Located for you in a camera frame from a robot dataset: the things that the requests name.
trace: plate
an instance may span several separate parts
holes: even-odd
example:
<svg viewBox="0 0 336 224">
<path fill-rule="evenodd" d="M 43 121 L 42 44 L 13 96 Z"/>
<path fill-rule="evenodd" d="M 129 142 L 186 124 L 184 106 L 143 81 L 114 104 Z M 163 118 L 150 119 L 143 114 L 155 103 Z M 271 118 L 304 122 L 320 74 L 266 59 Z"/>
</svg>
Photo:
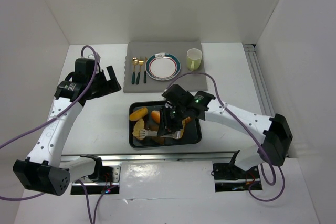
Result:
<svg viewBox="0 0 336 224">
<path fill-rule="evenodd" d="M 146 62 L 147 74 L 158 81 L 173 79 L 181 70 L 179 60 L 165 52 L 152 55 Z"/>
</svg>

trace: felt mat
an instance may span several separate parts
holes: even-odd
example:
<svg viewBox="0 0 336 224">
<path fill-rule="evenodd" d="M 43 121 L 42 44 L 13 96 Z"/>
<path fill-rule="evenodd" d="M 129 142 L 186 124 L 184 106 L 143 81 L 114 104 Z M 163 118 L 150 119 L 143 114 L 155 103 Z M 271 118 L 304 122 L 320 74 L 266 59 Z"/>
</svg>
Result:
<svg viewBox="0 0 336 224">
<path fill-rule="evenodd" d="M 140 82 L 138 85 L 132 84 L 132 74 L 134 66 L 132 65 L 132 58 L 137 57 L 147 57 L 150 58 L 152 55 L 159 52 L 166 52 L 168 54 L 174 55 L 181 63 L 181 71 L 177 75 L 188 72 L 205 72 L 203 55 L 202 63 L 196 71 L 189 71 L 186 66 L 186 56 L 187 51 L 191 48 L 197 48 L 202 51 L 202 45 L 200 41 L 195 42 L 131 42 L 127 47 L 127 56 L 125 58 L 125 77 L 124 77 L 124 93 L 156 93 L 163 92 L 169 83 L 173 81 L 157 81 L 152 79 L 147 74 L 147 83 L 143 83 L 143 74 L 145 71 L 145 64 L 141 67 Z M 135 78 L 138 75 L 139 65 L 136 66 Z M 184 76 L 176 81 L 183 89 L 187 91 L 207 91 L 208 86 L 206 83 L 206 76 L 200 74 L 191 74 Z"/>
</svg>

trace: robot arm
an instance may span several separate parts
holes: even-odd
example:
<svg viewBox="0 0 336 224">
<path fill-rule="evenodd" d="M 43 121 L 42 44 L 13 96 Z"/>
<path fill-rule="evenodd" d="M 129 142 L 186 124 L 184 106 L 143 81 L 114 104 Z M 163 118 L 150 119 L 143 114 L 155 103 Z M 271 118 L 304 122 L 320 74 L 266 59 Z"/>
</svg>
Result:
<svg viewBox="0 0 336 224">
<path fill-rule="evenodd" d="M 94 69 L 94 62 L 90 58 L 76 60 L 75 71 L 58 85 L 55 93 L 53 109 L 48 120 L 57 119 L 43 130 L 26 159 L 15 162 L 13 171 L 26 189 L 59 196 L 66 191 L 72 181 L 84 176 L 88 176 L 91 180 L 99 178 L 102 169 L 99 157 L 83 155 L 75 161 L 60 164 L 65 142 L 85 102 L 121 90 L 113 68 L 107 67 L 110 76 L 110 80 L 107 81 L 99 65 L 96 70 Z M 84 96 L 66 113 L 57 117 L 60 111 L 80 96 L 94 71 L 96 76 Z"/>
<path fill-rule="evenodd" d="M 160 127 L 158 135 L 173 134 L 182 128 L 181 121 L 190 116 L 220 123 L 247 134 L 246 130 L 225 109 L 232 111 L 253 133 L 262 145 L 270 161 L 275 166 L 284 164 L 292 134 L 286 118 L 276 114 L 274 118 L 254 114 L 219 101 L 211 94 L 199 91 L 195 96 L 183 90 L 179 85 L 170 86 L 162 95 L 166 106 L 160 110 Z M 258 146 L 240 150 L 234 155 L 232 164 L 242 170 L 249 170 L 259 165 L 265 158 L 259 153 Z"/>
</svg>

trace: orange food item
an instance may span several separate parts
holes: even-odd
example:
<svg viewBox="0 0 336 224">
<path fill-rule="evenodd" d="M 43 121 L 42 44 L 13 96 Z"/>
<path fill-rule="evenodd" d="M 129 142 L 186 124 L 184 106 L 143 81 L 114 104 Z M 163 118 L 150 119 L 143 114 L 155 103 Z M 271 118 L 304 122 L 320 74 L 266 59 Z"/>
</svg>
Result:
<svg viewBox="0 0 336 224">
<path fill-rule="evenodd" d="M 188 124 L 192 121 L 193 119 L 190 118 L 189 116 L 185 119 L 185 124 Z"/>
<path fill-rule="evenodd" d="M 187 121 L 187 119 L 182 120 L 183 129 L 180 130 L 181 131 L 181 135 L 180 135 L 179 139 L 181 139 L 182 136 L 183 136 L 184 129 L 185 129 L 185 126 L 186 126 L 186 121 Z"/>
<path fill-rule="evenodd" d="M 157 110 L 153 110 L 151 115 L 152 115 L 152 119 L 154 120 L 154 122 L 157 124 L 160 124 L 160 112 Z"/>
<path fill-rule="evenodd" d="M 132 122 L 136 122 L 137 120 L 139 120 L 140 118 L 143 118 L 147 114 L 148 114 L 148 109 L 146 107 L 143 107 L 141 109 L 134 111 L 132 114 L 130 114 L 130 120 Z"/>
</svg>

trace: white backdrop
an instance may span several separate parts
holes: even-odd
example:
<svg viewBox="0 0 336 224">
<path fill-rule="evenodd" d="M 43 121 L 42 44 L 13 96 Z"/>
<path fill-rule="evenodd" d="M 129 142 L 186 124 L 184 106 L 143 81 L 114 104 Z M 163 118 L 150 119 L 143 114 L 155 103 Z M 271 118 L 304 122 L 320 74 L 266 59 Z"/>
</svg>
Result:
<svg viewBox="0 0 336 224">
<path fill-rule="evenodd" d="M 43 123 L 69 44 L 44 0 L 0 0 L 0 144 Z M 12 171 L 39 133 L 0 150 L 0 195 L 21 197 Z M 0 200 L 1 223 L 13 223 L 19 202 Z"/>
<path fill-rule="evenodd" d="M 255 44 L 278 0 L 46 0 L 70 44 Z"/>
<path fill-rule="evenodd" d="M 321 224 L 335 222 L 336 0 L 280 0 L 257 56 Z"/>
</svg>

